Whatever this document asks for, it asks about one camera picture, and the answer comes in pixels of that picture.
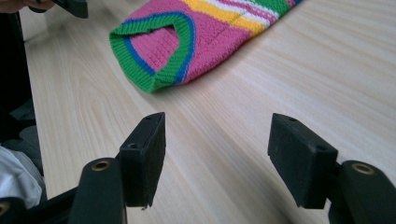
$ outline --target pink knitted fabric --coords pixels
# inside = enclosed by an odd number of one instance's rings
[[[190,82],[274,24],[294,0],[151,0],[110,33],[124,73],[143,91]]]

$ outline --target black plastic bracket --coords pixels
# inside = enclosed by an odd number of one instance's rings
[[[362,161],[336,162],[338,150],[299,120],[274,114],[268,155],[294,201],[322,209],[332,202],[332,224],[396,223],[396,189],[385,174]]]
[[[165,148],[165,114],[147,116],[115,159],[102,158],[84,166],[76,188],[30,209],[22,199],[0,199],[0,223],[125,224],[125,205],[152,206]]]

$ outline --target wooden table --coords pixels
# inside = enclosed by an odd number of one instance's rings
[[[297,208],[266,154],[271,117],[299,119],[396,183],[396,2],[305,0],[192,83],[144,93],[122,73],[109,32],[146,1],[21,11],[47,192],[114,157],[146,115],[166,113],[167,151],[146,211],[129,223],[327,223]]]

